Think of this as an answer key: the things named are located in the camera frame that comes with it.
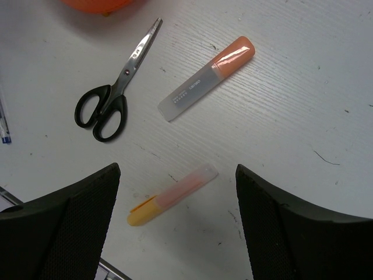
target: scratch mark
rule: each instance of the scratch mark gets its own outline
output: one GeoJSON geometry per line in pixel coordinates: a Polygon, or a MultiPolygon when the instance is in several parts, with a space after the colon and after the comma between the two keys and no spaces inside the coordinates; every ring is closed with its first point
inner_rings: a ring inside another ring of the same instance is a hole
{"type": "Polygon", "coordinates": [[[235,223],[238,223],[237,218],[233,215],[233,213],[232,213],[231,211],[229,211],[229,210],[228,210],[228,213],[231,214],[231,216],[232,216],[233,219],[234,219],[234,222],[235,222],[235,223]]]}
{"type": "Polygon", "coordinates": [[[314,152],[324,161],[324,162],[327,162],[327,163],[330,163],[331,165],[340,165],[339,163],[332,163],[332,162],[328,162],[326,159],[324,159],[318,152],[316,152],[314,150],[314,152]]]}
{"type": "Polygon", "coordinates": [[[169,177],[171,177],[171,179],[173,179],[176,183],[178,182],[178,180],[176,180],[170,173],[168,174],[169,177]]]}
{"type": "Polygon", "coordinates": [[[210,46],[211,46],[214,50],[216,50],[215,45],[213,45],[213,44],[210,43],[210,46]]]}
{"type": "Polygon", "coordinates": [[[155,157],[157,157],[157,158],[159,158],[159,159],[161,159],[159,156],[157,156],[155,153],[152,153],[152,152],[150,152],[153,156],[155,156],[155,157]]]}
{"type": "Polygon", "coordinates": [[[145,149],[141,146],[141,145],[139,145],[139,144],[137,144],[137,143],[134,143],[137,147],[140,147],[140,149],[141,150],[143,150],[143,151],[145,151],[145,149]]]}
{"type": "Polygon", "coordinates": [[[140,144],[137,144],[137,143],[134,143],[137,147],[139,147],[141,150],[143,151],[147,151],[148,153],[151,153],[153,156],[156,156],[157,158],[161,159],[158,155],[156,155],[155,153],[153,152],[149,152],[148,150],[146,150],[143,146],[141,146],[140,144]]]}
{"type": "Polygon", "coordinates": [[[145,238],[145,232],[142,232],[142,233],[140,234],[140,236],[138,237],[138,240],[139,240],[139,241],[142,241],[142,240],[144,240],[144,238],[145,238]]]}

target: brand logo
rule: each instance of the brand logo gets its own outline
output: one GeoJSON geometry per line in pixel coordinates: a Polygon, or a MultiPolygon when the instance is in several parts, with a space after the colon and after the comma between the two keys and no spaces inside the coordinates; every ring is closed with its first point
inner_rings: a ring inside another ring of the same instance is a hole
{"type": "Polygon", "coordinates": [[[189,87],[189,89],[193,89],[196,85],[200,83],[200,80],[197,80],[193,85],[189,87]]]}

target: orange highlighter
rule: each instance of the orange highlighter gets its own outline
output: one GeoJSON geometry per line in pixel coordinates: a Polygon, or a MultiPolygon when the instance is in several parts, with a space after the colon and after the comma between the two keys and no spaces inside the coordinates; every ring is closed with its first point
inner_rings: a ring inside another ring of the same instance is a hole
{"type": "Polygon", "coordinates": [[[183,198],[203,187],[218,175],[210,164],[204,164],[159,195],[149,198],[130,211],[127,222],[131,226],[142,226],[162,212],[178,204],[183,198]]]}
{"type": "Polygon", "coordinates": [[[161,101],[158,109],[171,121],[194,102],[246,64],[255,54],[255,48],[246,37],[239,37],[214,57],[196,74],[161,101]]]}

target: wood grain texture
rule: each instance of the wood grain texture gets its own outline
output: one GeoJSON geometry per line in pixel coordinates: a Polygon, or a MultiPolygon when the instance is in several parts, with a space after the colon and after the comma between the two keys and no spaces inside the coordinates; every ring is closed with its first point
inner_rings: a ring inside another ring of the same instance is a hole
{"type": "Polygon", "coordinates": [[[118,162],[103,257],[131,278],[252,279],[238,163],[314,204],[373,218],[371,1],[139,0],[109,17],[13,2],[0,4],[13,139],[0,146],[0,185],[28,201],[118,162]],[[76,102],[115,81],[159,16],[163,27],[126,90],[126,130],[99,143],[75,124],[76,102]],[[254,59],[165,122],[158,103],[241,35],[254,59]],[[203,162],[217,179],[147,225],[127,225],[132,207],[203,162]]]}

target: pen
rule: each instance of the pen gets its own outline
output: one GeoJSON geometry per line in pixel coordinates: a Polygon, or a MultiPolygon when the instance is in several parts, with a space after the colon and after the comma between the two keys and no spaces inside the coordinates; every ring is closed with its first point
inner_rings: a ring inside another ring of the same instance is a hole
{"type": "Polygon", "coordinates": [[[12,143],[10,140],[9,128],[8,124],[6,123],[5,113],[2,108],[1,99],[0,99],[0,137],[3,144],[12,143]]]}
{"type": "Polygon", "coordinates": [[[210,164],[204,164],[197,170],[185,176],[173,187],[144,201],[130,211],[127,222],[131,226],[142,226],[162,212],[179,203],[192,192],[203,187],[218,175],[210,164]]]}

